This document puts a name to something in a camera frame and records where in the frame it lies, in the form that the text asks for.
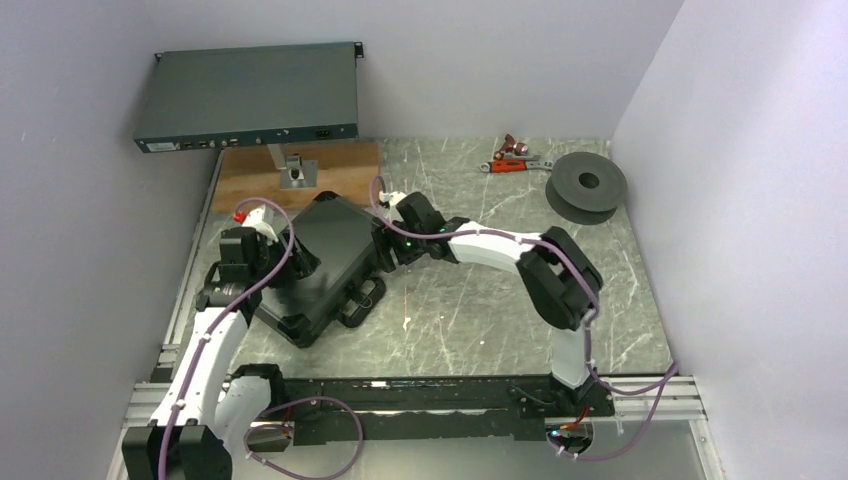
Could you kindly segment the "black poker set case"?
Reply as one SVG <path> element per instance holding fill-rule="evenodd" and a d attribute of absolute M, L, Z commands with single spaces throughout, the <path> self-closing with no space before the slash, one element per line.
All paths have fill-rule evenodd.
<path fill-rule="evenodd" d="M 317 259 L 302 279 L 286 262 L 285 281 L 262 290 L 256 316 L 298 348 L 310 347 L 337 321 L 356 328 L 386 293 L 372 238 L 373 216 L 331 191 L 318 194 L 294 219 L 295 257 Z"/>

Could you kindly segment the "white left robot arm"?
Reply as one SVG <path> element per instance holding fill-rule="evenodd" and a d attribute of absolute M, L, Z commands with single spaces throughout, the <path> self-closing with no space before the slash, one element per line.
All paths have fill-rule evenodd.
<path fill-rule="evenodd" d="M 320 262 L 290 229 L 276 233 L 265 222 L 224 231 L 219 254 L 195 297 L 194 330 L 168 391 L 122 441 L 131 479 L 229 479 L 251 423 L 286 409 L 277 366 L 248 364 L 225 380 L 263 290 L 289 286 Z"/>

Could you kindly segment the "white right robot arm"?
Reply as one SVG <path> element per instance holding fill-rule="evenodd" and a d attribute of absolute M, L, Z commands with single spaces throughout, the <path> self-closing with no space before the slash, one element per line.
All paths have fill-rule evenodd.
<path fill-rule="evenodd" d="M 603 279 L 588 257 L 559 227 L 517 233 L 454 217 L 445 219 L 420 192 L 371 195 L 374 237 L 384 264 L 409 264 L 423 255 L 454 264 L 478 264 L 521 279 L 552 338 L 551 388 L 557 411 L 574 415 L 590 399 L 586 383 L 589 325 L 599 313 Z"/>

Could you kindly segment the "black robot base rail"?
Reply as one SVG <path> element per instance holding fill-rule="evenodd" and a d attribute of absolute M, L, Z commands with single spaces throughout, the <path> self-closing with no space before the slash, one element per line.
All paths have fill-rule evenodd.
<path fill-rule="evenodd" d="M 508 437 L 543 441 L 558 424 L 608 418 L 611 393 L 550 374 L 289 378 L 274 382 L 259 425 L 292 428 L 297 446 L 336 441 Z"/>

